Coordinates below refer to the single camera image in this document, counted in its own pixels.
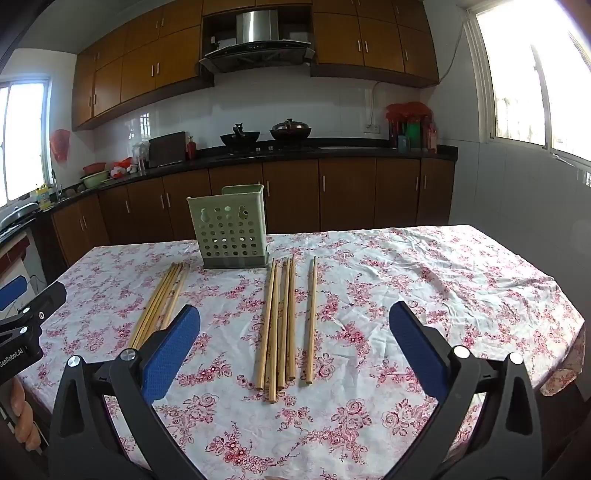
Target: window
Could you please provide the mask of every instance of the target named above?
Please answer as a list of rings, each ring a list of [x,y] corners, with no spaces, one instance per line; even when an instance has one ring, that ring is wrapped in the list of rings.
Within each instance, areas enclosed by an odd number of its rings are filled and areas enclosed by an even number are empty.
[[[46,82],[0,83],[0,206],[44,183]]]
[[[475,10],[494,104],[491,136],[591,160],[591,48],[556,0]]]

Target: window frame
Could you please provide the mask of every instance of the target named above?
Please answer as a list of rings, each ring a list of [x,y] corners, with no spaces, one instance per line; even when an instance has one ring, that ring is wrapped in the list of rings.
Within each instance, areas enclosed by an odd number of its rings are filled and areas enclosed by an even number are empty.
[[[10,98],[10,88],[12,87],[12,85],[18,85],[18,84],[22,84],[22,83],[42,83],[43,84],[43,105],[41,106],[41,171],[43,172],[43,181],[48,185],[51,186],[50,184],[50,179],[51,179],[51,172],[49,171],[49,163],[48,163],[48,142],[49,142],[49,138],[47,136],[47,120],[48,120],[48,116],[47,116],[47,112],[48,112],[48,107],[49,107],[49,88],[50,88],[50,79],[47,77],[25,77],[25,78],[17,78],[17,79],[6,79],[6,80],[0,80],[0,88],[4,88],[4,87],[8,87],[8,96],[7,96],[7,102],[5,105],[5,110],[4,110],[4,125],[3,125],[3,129],[0,132],[0,134],[2,135],[2,137],[0,138],[0,145],[2,145],[2,170],[4,171],[4,189],[6,192],[6,204],[0,206],[0,209],[6,208],[7,206],[11,206],[14,205],[20,201],[22,201],[22,198],[26,198],[26,195],[31,195],[32,192],[34,192],[34,190],[28,192],[28,194],[23,194],[21,195],[19,198],[16,198],[14,200],[9,200],[8,199],[8,184],[7,184],[7,179],[6,179],[6,165],[4,163],[4,160],[6,159],[6,152],[5,152],[5,147],[4,147],[4,142],[6,141],[6,114],[8,112],[8,98]]]
[[[572,153],[564,152],[552,147],[552,118],[550,111],[550,97],[546,85],[543,65],[540,56],[534,46],[532,52],[535,59],[536,70],[540,77],[540,88],[542,93],[542,104],[544,108],[545,124],[545,145],[533,144],[523,140],[514,140],[512,138],[499,137],[496,134],[496,105],[495,91],[492,83],[491,66],[488,62],[488,53],[484,42],[484,37],[480,30],[477,15],[491,10],[498,5],[507,3],[511,0],[484,0],[466,10],[467,19],[464,24],[464,30],[472,56],[476,79],[476,94],[478,97],[478,115],[480,124],[480,142],[496,142],[506,146],[519,146],[531,148],[538,151],[546,151],[549,155],[564,163],[572,165],[572,162],[585,168],[591,167],[591,160],[578,157]]]

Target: electrical outlet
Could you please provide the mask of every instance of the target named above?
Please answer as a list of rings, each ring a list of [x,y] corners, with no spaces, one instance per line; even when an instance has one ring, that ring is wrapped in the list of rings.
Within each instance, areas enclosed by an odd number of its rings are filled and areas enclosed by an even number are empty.
[[[378,134],[379,133],[379,125],[365,125],[365,133]]]

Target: ceiling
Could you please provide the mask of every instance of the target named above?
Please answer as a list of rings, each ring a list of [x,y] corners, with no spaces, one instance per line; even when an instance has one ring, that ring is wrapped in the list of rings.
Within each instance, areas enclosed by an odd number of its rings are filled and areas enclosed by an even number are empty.
[[[80,53],[114,28],[170,0],[55,0],[19,48]]]

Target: perforated utensil holder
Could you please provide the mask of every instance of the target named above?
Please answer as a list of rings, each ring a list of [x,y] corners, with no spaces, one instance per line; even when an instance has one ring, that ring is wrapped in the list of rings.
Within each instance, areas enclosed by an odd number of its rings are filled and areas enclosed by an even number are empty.
[[[262,185],[237,185],[187,198],[205,268],[267,267],[262,191]]]

